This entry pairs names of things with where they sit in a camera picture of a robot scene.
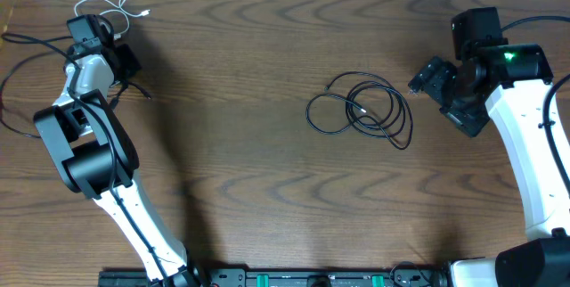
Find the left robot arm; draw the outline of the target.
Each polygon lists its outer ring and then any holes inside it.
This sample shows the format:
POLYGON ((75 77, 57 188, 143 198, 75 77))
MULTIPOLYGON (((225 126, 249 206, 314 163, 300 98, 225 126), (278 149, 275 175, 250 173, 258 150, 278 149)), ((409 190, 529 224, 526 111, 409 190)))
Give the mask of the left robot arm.
POLYGON ((191 261, 183 243, 166 227, 143 190, 133 142, 107 99, 109 90, 130 87, 141 66, 130 47, 118 44, 101 15, 68 20, 72 45, 63 51, 52 39, 11 32, 9 43, 43 45, 64 57, 66 81, 51 106, 35 113, 43 141, 63 183, 82 193, 117 224, 143 262, 150 286, 208 286, 209 277, 191 261))

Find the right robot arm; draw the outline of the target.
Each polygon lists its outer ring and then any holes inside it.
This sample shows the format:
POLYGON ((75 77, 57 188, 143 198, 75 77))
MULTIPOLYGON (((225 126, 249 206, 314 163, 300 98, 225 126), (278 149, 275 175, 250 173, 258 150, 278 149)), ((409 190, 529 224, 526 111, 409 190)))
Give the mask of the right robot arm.
POLYGON ((464 134, 497 127, 522 200, 527 241, 494 258, 456 260, 436 286, 567 286, 569 284, 569 142, 542 48, 512 45, 494 7, 451 20, 460 66, 434 57, 410 81, 464 134))

